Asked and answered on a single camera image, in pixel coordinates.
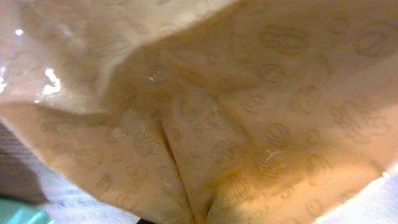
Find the tan paper pouch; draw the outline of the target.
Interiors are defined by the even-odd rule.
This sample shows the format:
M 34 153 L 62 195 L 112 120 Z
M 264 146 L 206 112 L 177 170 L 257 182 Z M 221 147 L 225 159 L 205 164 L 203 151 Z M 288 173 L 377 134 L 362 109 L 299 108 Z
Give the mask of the tan paper pouch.
M 154 223 L 312 223 L 397 163 L 397 1 L 2 1 L 1 121 Z

